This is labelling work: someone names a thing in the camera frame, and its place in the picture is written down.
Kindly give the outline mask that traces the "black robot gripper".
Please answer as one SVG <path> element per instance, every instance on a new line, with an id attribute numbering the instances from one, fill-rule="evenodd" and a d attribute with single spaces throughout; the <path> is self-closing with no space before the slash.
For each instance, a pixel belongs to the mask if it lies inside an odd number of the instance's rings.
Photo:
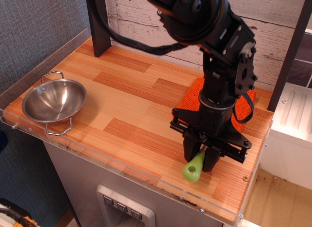
<path id="1" fill-rule="evenodd" d="M 203 162 L 204 172 L 211 172 L 220 157 L 224 156 L 244 163 L 252 143 L 232 124 L 231 117 L 236 100 L 225 104 L 202 99 L 199 102 L 198 111 L 181 108 L 172 110 L 170 128 L 183 135 L 185 160 L 191 161 L 200 151 L 200 147 L 206 145 L 208 148 Z"/>

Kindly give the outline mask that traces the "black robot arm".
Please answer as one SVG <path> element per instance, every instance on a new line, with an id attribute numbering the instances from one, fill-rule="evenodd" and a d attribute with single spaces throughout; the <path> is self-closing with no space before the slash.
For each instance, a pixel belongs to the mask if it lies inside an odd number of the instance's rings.
<path id="1" fill-rule="evenodd" d="M 203 52 L 204 84 L 199 109 L 173 109 L 171 128 L 183 134 L 184 157 L 191 161 L 205 147 L 203 171 L 219 158 L 245 161 L 251 142 L 232 123 L 236 102 L 254 89 L 254 33 L 231 10 L 228 0 L 148 0 L 160 11 L 169 35 Z"/>

